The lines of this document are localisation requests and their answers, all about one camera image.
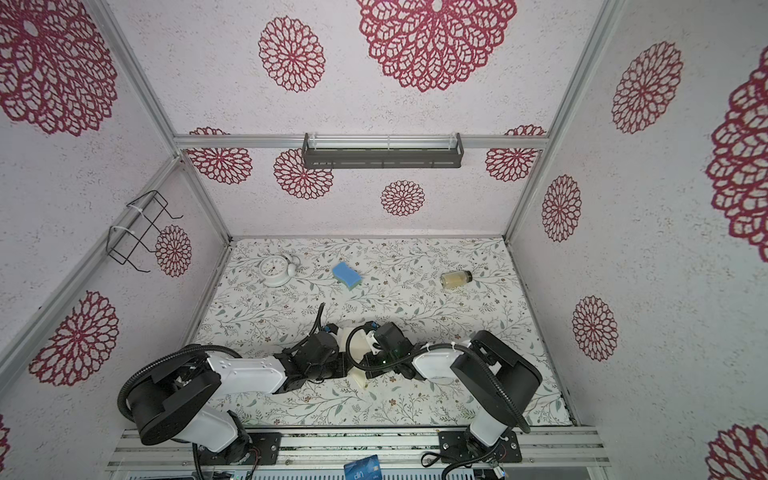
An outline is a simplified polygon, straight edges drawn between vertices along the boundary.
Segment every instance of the clock face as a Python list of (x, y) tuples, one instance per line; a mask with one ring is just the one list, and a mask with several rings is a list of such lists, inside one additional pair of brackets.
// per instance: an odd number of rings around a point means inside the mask
[(282, 257), (267, 257), (261, 262), (261, 274), (264, 276), (278, 275), (288, 268), (288, 260)]

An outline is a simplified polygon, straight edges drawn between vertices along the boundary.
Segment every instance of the red floral medallion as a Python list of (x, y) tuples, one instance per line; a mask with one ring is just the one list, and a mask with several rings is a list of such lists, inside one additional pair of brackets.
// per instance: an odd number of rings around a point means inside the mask
[(259, 56), (275, 83), (288, 91), (307, 91), (326, 70), (323, 46), (312, 29), (295, 18), (275, 18), (261, 32)]
[(333, 172), (304, 167), (301, 150), (284, 151), (275, 159), (275, 178), (280, 187), (297, 198), (309, 200), (327, 194), (333, 185)]
[(768, 47), (728, 103), (725, 121), (712, 133), (712, 206), (730, 221), (728, 233), (748, 240), (768, 262)]
[(8, 433), (11, 429), (6, 427), (2, 422), (2, 415), (0, 415), (0, 472), (5, 469), (5, 454), (11, 449), (11, 445), (8, 443)]
[[(545, 135), (544, 128), (535, 125), (520, 125), (508, 131), (507, 135)], [(538, 150), (534, 148), (492, 148), (485, 155), (485, 169), (491, 177), (505, 182), (526, 178), (536, 161)]]
[(619, 337), (614, 313), (603, 300), (587, 296), (574, 310), (573, 330), (582, 352), (598, 362), (607, 360), (616, 350)]
[[(228, 135), (219, 128), (198, 128), (190, 135)], [(191, 148), (187, 150), (192, 165), (220, 184), (238, 184), (250, 176), (253, 168), (245, 148)]]
[(387, 185), (382, 192), (384, 210), (398, 217), (419, 211), (424, 204), (424, 190), (409, 180), (398, 180)]
[(581, 216), (581, 191), (568, 175), (557, 177), (549, 185), (541, 204), (541, 222), (547, 237), (561, 242), (570, 237)]
[(118, 77), (78, 0), (0, 5), (0, 101), (8, 118), (47, 134), (98, 130), (112, 116)]
[(445, 90), (488, 63), (504, 41), (514, 0), (358, 0), (368, 54), (388, 77)]
[(109, 360), (118, 333), (118, 318), (109, 299), (99, 292), (86, 292), (29, 364), (29, 372), (42, 383), (73, 386)]
[(765, 480), (768, 478), (768, 431), (762, 425), (717, 433), (709, 442), (709, 480)]
[(181, 276), (192, 261), (192, 246), (187, 232), (178, 225), (168, 225), (157, 235), (154, 246), (157, 265), (170, 276)]
[(616, 86), (616, 128), (625, 134), (645, 130), (667, 111), (680, 83), (683, 62), (674, 43), (656, 43), (630, 63)]

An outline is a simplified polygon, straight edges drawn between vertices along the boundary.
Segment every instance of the leaf pattern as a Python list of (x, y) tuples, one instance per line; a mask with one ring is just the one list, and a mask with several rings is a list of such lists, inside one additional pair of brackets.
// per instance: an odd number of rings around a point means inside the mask
[[(299, 257), (296, 277), (279, 288), (258, 273), (269, 255)], [(363, 282), (347, 290), (331, 269), (346, 262)], [(440, 275), (472, 271), (473, 281), (444, 290)], [(501, 239), (259, 239), (233, 246), (197, 343), (267, 356), (323, 325), (395, 322), (413, 342), (444, 341), (486, 329), (531, 361), (544, 381), (525, 411), (532, 425), (570, 425), (570, 415)], [(480, 408), (457, 379), (406, 380), (391, 372), (360, 388), (352, 379), (307, 382), (283, 395), (214, 397), (248, 425), (466, 425)]]

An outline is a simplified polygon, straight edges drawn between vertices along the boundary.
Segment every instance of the blue sponge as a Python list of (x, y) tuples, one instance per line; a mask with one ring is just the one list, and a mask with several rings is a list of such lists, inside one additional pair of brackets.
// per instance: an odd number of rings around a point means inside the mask
[(362, 282), (362, 277), (344, 262), (333, 267), (333, 276), (350, 290)]

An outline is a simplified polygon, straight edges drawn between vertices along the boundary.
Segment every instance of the white alarm clock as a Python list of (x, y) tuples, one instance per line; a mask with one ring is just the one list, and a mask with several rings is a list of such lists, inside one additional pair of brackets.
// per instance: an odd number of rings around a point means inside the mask
[(292, 276), (296, 275), (296, 268), (301, 264), (299, 257), (293, 257), (293, 262), (283, 255), (272, 255), (261, 260), (259, 273), (264, 277), (266, 286), (283, 286)]

